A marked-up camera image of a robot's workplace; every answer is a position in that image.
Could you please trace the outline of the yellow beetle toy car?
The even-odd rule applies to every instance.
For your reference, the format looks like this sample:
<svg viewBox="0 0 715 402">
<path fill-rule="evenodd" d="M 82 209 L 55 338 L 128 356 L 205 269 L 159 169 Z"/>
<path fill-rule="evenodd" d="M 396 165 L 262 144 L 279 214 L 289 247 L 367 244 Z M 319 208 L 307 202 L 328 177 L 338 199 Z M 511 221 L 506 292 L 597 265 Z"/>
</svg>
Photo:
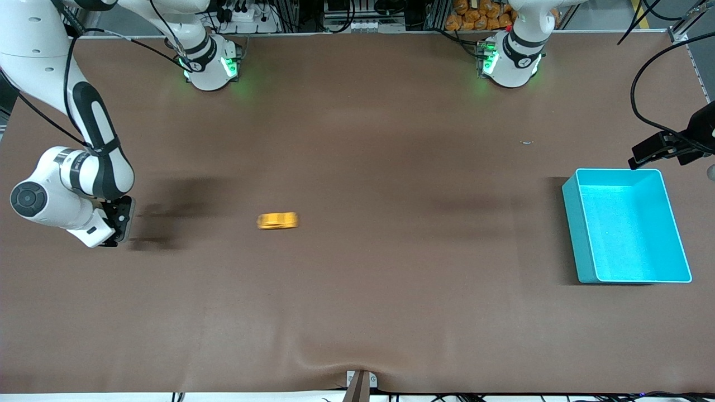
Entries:
<svg viewBox="0 0 715 402">
<path fill-rule="evenodd" d="M 294 229 L 299 226 L 299 214 L 264 213 L 257 218 L 257 227 L 261 231 L 278 231 L 279 229 Z"/>
</svg>

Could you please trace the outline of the turquoise plastic bin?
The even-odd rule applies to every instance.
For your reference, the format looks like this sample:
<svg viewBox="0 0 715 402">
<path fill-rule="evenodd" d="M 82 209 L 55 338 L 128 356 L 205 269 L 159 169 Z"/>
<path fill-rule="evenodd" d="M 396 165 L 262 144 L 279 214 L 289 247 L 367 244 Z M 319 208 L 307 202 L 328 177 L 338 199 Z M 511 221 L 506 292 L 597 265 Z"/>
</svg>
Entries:
<svg viewBox="0 0 715 402">
<path fill-rule="evenodd" d="M 580 283 L 692 282 L 661 171 L 579 168 L 562 193 Z"/>
</svg>

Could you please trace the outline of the orange packets pile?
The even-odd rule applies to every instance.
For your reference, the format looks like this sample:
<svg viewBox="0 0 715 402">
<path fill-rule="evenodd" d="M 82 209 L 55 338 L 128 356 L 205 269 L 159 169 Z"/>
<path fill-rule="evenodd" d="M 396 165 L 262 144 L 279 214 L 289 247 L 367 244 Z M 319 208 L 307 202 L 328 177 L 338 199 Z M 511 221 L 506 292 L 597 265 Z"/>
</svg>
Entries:
<svg viewBox="0 0 715 402">
<path fill-rule="evenodd" d="M 505 30 L 518 18 L 507 0 L 452 0 L 446 31 Z"/>
</svg>

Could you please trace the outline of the brown table mat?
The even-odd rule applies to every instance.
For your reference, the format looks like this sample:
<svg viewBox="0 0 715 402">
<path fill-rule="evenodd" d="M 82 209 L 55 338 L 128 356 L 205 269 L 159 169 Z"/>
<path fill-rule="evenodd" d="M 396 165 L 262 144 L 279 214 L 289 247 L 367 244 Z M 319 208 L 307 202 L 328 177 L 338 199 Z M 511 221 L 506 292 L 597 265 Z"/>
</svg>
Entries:
<svg viewBox="0 0 715 402">
<path fill-rule="evenodd" d="M 8 196 L 73 142 L 16 104 L 0 142 L 0 393 L 331 389 L 715 392 L 715 158 L 661 170 L 694 279 L 580 285 L 561 186 L 654 130 L 636 71 L 663 32 L 557 33 L 525 87 L 439 34 L 251 39 L 200 92 L 82 39 L 136 171 L 128 242 L 87 248 Z M 523 145 L 521 141 L 533 141 Z M 261 231 L 264 213 L 299 214 Z"/>
</svg>

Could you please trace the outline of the white power strip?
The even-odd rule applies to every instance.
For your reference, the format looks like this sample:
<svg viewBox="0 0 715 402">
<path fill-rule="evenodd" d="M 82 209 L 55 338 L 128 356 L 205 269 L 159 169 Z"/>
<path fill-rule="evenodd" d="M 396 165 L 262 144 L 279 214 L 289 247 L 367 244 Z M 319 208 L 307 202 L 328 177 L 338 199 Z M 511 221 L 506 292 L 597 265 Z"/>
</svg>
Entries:
<svg viewBox="0 0 715 402">
<path fill-rule="evenodd" d="M 283 32 L 278 10 L 268 0 L 217 0 L 217 20 L 222 34 L 274 34 Z"/>
</svg>

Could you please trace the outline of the grey aluminium frame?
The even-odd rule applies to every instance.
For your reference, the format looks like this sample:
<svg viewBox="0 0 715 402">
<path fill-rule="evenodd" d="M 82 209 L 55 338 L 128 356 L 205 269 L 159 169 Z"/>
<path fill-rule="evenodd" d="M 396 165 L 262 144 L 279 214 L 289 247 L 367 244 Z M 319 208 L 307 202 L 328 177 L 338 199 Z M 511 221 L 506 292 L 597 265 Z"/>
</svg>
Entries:
<svg viewBox="0 0 715 402">
<path fill-rule="evenodd" d="M 715 0 L 686 0 L 689 11 L 702 7 L 701 11 L 693 11 L 686 20 L 674 23 L 670 28 L 674 42 L 692 39 L 700 35 L 714 33 L 708 39 L 702 39 L 687 45 L 690 56 L 703 84 L 709 101 L 715 101 Z"/>
</svg>

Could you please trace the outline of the grey metal bracket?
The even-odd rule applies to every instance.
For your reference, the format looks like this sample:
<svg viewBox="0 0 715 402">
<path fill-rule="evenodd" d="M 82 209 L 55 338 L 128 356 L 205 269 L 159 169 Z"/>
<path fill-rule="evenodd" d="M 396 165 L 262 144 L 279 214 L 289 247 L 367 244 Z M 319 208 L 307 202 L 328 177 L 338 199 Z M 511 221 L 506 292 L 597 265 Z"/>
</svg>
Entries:
<svg viewBox="0 0 715 402">
<path fill-rule="evenodd" d="M 363 382 L 369 384 L 371 389 L 377 389 L 378 379 L 376 374 L 370 371 L 346 371 L 345 387 L 350 387 L 354 379 L 363 379 Z"/>
</svg>

